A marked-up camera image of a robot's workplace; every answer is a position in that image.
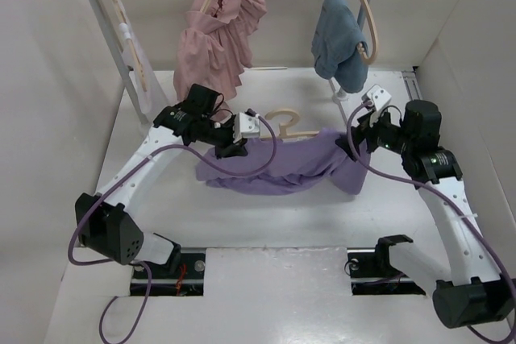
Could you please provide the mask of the beige plastic hanger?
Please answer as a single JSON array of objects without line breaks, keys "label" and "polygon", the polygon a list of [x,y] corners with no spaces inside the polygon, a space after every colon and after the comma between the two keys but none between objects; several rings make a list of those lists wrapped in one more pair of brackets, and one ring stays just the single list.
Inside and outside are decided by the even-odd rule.
[{"label": "beige plastic hanger", "polygon": [[309,139],[315,137],[319,133],[319,131],[291,131],[290,129],[296,126],[301,120],[301,116],[296,110],[287,108],[271,110],[264,116],[264,118],[268,121],[281,117],[287,118],[287,120],[278,123],[278,132],[276,133],[276,137],[278,139]]}]

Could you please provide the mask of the purple t shirt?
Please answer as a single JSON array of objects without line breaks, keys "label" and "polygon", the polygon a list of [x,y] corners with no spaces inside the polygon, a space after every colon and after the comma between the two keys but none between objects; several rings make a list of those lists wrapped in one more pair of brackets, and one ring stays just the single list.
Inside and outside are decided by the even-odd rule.
[{"label": "purple t shirt", "polygon": [[250,176],[229,176],[201,161],[195,169],[196,179],[212,188],[264,196],[299,193],[329,180],[342,192],[355,196],[362,190],[368,169],[335,143],[341,135],[324,128],[308,139],[279,140],[273,162]]}]

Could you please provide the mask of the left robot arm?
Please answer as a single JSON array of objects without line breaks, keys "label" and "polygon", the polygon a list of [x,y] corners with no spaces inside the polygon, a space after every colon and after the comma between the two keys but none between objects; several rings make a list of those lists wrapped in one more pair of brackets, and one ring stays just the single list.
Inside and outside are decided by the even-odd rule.
[{"label": "left robot arm", "polygon": [[193,85],[183,102],[166,106],[122,169],[94,195],[79,196],[73,241],[102,255],[104,262],[143,261],[161,276],[174,275],[180,265],[180,245],[142,231],[135,213],[159,175],[191,143],[207,143],[223,155],[244,154],[246,135],[259,128],[256,115],[249,110],[233,114],[224,123],[216,122],[217,99],[216,92]]}]

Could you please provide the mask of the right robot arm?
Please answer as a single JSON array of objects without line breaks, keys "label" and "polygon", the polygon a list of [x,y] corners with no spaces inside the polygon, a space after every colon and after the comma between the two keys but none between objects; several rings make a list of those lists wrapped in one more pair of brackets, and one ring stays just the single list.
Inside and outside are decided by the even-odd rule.
[{"label": "right robot arm", "polygon": [[[485,240],[471,211],[463,174],[455,155],[441,147],[442,115],[436,104],[413,100],[398,124],[389,107],[365,98],[358,110],[366,114],[336,140],[352,160],[380,177],[413,186],[434,219],[447,254],[446,267],[418,249],[412,238],[379,238],[372,264],[384,275],[400,273],[431,296],[435,313],[448,329],[468,328],[506,319],[515,310],[515,279]],[[406,177],[381,172],[362,158],[382,147],[398,154]]]}]

